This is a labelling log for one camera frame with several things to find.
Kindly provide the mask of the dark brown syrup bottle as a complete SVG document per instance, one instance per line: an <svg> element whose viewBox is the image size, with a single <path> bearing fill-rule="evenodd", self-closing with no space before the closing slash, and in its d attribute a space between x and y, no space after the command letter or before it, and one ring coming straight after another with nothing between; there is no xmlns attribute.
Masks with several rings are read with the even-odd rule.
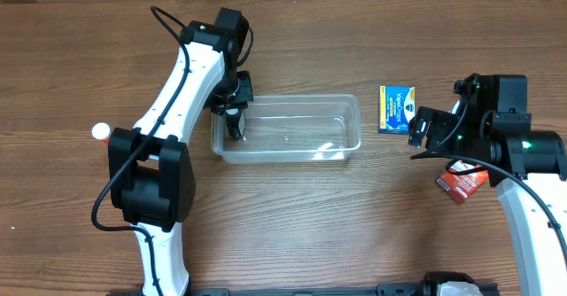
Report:
<svg viewBox="0 0 567 296"><path fill-rule="evenodd" d="M236 141L244 134L244 118L241 109L233 108L225 112L225 123L229 135Z"/></svg>

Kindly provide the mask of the blue VapoDrops box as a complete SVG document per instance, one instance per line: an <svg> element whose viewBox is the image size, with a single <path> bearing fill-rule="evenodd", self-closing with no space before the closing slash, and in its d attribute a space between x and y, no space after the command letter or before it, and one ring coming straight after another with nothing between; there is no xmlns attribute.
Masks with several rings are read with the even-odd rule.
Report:
<svg viewBox="0 0 567 296"><path fill-rule="evenodd" d="M378 131L386 134L407 134L416 114L416 88L382 85L378 92Z"/></svg>

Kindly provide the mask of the orange red medicine box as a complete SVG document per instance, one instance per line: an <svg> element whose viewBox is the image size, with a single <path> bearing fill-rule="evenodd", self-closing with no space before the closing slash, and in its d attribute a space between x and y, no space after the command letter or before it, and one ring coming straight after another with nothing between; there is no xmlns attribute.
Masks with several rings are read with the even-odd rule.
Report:
<svg viewBox="0 0 567 296"><path fill-rule="evenodd" d="M437 178L436 183L453 201L459 204L464 203L488 179L488 172L483 170L466 175L456 173L477 167L480 165L472 166L458 160L451 165L448 171Z"/></svg>

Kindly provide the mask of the clear plastic container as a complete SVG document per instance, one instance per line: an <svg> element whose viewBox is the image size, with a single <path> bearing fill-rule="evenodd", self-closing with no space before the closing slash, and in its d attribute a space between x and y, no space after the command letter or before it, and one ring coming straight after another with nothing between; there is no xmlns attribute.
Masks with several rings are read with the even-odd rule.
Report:
<svg viewBox="0 0 567 296"><path fill-rule="evenodd" d="M214 115L211 146L231 164L345 160L361 147L361 112L356 96L257 96L242 113L244 134L229 135Z"/></svg>

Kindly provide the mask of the orange Redoxon tablet tube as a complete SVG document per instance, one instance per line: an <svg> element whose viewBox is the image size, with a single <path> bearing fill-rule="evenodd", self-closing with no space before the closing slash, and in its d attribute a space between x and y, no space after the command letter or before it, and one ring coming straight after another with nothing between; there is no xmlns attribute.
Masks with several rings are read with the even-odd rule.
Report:
<svg viewBox="0 0 567 296"><path fill-rule="evenodd" d="M109 143L111 132L110 126L105 122L99 122L91 129L92 137L98 141L102 141L104 144Z"/></svg>

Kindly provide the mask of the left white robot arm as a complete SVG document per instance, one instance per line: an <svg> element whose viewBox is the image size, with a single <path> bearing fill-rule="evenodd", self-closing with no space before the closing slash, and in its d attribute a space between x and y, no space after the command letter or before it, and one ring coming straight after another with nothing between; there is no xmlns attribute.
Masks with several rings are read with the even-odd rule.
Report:
<svg viewBox="0 0 567 296"><path fill-rule="evenodd" d="M97 229L135 233L144 269L140 295L190 294L182 234L196 191L190 136L209 109L241 139L243 112L253 101L251 76L240 68L253 45L242 12L221 8L214 23L192 21L171 34L179 45L175 66L134 127L109 135L110 180L91 211Z"/></svg>

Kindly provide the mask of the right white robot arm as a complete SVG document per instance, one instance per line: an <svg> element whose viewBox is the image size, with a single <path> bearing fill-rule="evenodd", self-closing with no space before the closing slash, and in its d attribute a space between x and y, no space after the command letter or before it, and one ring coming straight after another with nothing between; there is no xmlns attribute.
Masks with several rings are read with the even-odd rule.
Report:
<svg viewBox="0 0 567 296"><path fill-rule="evenodd" d="M524 295L566 293L566 147L532 129L528 81L520 74L471 74L454 83L454 113L422 106L408 126L417 159L480 166L509 224Z"/></svg>

